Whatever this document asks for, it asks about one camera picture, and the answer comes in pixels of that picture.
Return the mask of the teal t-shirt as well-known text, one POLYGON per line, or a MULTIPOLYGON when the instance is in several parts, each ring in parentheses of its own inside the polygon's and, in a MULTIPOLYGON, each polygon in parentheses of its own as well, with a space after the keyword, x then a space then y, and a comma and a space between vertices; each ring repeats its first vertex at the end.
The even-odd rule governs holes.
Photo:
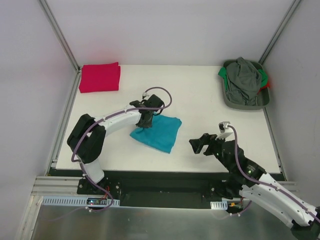
POLYGON ((130 133, 130 137, 148 147, 170 154, 181 125, 179 118, 157 115, 153 117, 152 127, 136 128, 130 133))

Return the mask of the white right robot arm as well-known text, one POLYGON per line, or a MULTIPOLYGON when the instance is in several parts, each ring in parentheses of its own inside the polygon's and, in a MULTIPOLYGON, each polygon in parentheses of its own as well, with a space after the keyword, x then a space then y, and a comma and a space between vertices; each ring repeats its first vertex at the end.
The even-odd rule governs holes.
POLYGON ((248 199, 276 216, 298 240, 320 237, 320 209, 310 205, 279 184, 256 162, 245 157, 236 140, 219 139, 216 134, 203 134, 190 139, 195 154, 203 147, 205 156, 214 156, 229 172, 229 177, 214 189, 223 198, 248 199))

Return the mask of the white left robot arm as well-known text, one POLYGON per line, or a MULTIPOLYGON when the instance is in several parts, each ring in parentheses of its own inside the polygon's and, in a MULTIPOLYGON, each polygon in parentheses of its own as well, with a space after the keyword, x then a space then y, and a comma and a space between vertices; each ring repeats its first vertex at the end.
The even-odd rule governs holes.
POLYGON ((85 176, 90 178, 90 191, 99 195, 106 188, 105 174, 99 162, 105 138, 130 125, 150 128, 154 112, 161 112, 164 107, 165 103, 153 94, 148 99, 132 101, 123 110, 109 116, 92 117, 86 113, 79 118, 67 145, 72 151, 71 161, 77 162, 85 176))

